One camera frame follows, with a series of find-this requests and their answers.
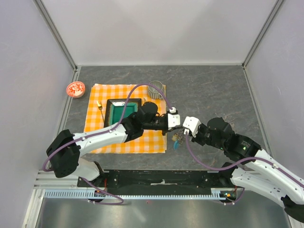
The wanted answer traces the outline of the keyring with keys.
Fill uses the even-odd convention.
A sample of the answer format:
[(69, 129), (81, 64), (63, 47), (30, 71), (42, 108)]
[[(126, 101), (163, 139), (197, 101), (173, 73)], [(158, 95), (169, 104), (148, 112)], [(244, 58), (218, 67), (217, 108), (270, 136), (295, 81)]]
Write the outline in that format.
[(178, 133), (175, 133), (173, 136), (172, 136), (172, 140), (175, 142), (176, 140), (179, 140), (180, 141), (180, 144), (182, 145), (185, 141), (185, 135), (184, 135), (184, 132), (181, 131), (181, 132), (178, 132)]

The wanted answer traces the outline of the blue carabiner tag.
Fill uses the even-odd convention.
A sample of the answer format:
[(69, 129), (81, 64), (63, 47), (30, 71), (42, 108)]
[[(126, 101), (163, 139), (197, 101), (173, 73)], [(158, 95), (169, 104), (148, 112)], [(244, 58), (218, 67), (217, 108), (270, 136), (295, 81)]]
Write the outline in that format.
[(173, 149), (174, 150), (177, 150), (179, 147), (180, 147), (180, 141), (179, 140), (176, 140), (175, 142), (174, 142), (174, 144), (173, 144)]

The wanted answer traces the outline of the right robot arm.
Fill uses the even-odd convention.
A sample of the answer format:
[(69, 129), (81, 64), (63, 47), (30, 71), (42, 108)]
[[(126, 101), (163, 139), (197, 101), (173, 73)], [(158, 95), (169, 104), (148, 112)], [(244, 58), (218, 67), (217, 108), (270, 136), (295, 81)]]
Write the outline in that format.
[(203, 124), (196, 117), (183, 122), (186, 141), (220, 149), (233, 164), (218, 168), (218, 183), (231, 184), (262, 195), (281, 206), (299, 222), (304, 221), (304, 180), (277, 162), (247, 136), (237, 134), (221, 117)]

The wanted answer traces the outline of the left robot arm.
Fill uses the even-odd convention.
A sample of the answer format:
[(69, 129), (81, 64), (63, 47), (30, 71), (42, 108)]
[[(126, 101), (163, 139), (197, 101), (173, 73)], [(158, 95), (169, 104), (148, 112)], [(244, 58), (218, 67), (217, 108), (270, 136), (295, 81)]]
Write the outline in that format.
[(140, 138), (145, 130), (161, 131), (163, 135), (181, 128), (181, 118), (176, 108), (160, 115), (153, 102), (146, 102), (121, 122), (88, 133), (72, 134), (61, 131), (47, 149), (51, 171), (57, 178), (80, 176), (94, 187), (104, 182), (104, 175), (97, 162), (88, 162), (82, 156), (99, 148), (126, 143)]

